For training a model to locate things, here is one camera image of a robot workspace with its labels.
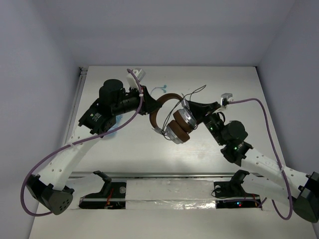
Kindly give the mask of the brown silver headphones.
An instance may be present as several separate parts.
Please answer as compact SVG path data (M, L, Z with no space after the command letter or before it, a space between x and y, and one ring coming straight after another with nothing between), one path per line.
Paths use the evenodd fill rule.
M182 109L174 112L174 119L171 120L165 129L162 129L157 124L157 114L159 109L150 114L150 123L154 131L162 136L168 137L175 144L183 144L190 139L189 134L195 129L197 123L189 109L189 105L185 97L181 97L176 93L168 93L157 99L157 103L162 106L169 100L178 100L182 104Z

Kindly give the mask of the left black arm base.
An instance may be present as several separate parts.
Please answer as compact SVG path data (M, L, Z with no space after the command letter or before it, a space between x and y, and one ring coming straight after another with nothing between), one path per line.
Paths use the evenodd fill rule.
M81 197L80 209L108 209L120 210L126 208L126 187L125 181L112 182L112 178L101 171L94 171L94 176L103 181L98 192L93 192Z

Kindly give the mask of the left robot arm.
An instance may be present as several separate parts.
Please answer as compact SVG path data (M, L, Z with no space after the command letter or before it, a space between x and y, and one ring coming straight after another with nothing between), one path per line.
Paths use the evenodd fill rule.
M99 90L98 98L83 114L75 128L73 139L45 157L41 162L51 161L37 174L28 173L22 184L20 201L24 210L24 190L28 189L34 199L48 209L49 214L60 215L71 204L75 188L67 185L73 170L86 153L103 137L113 134L128 125L137 115L149 115L160 109L146 86L132 80L125 90L117 79L106 80Z

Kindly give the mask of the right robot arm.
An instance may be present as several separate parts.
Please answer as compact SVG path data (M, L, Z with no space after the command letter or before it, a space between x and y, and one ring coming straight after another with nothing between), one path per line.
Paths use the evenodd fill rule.
M288 220L292 213L302 219L317 223L319 221L319 174L306 174L285 167L280 159L272 160L251 144L245 142L248 133L237 120L225 123L221 110L230 102L200 104L183 101L188 110L187 118L196 124L204 123L216 142L222 146L224 158L240 167L227 186L222 186L217 193L226 198L241 196L244 193L256 193L289 206Z

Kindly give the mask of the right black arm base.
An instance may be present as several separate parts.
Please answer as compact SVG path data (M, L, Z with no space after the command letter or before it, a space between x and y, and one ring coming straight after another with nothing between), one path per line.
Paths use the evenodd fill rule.
M244 191L242 184L245 177L250 175L248 171L238 170L229 181L217 181L214 182L214 189L211 192L211 196L215 199L219 199L218 204L235 203L235 206L241 208L242 202L253 202L256 208L262 208L263 201L257 200L255 194L249 194Z

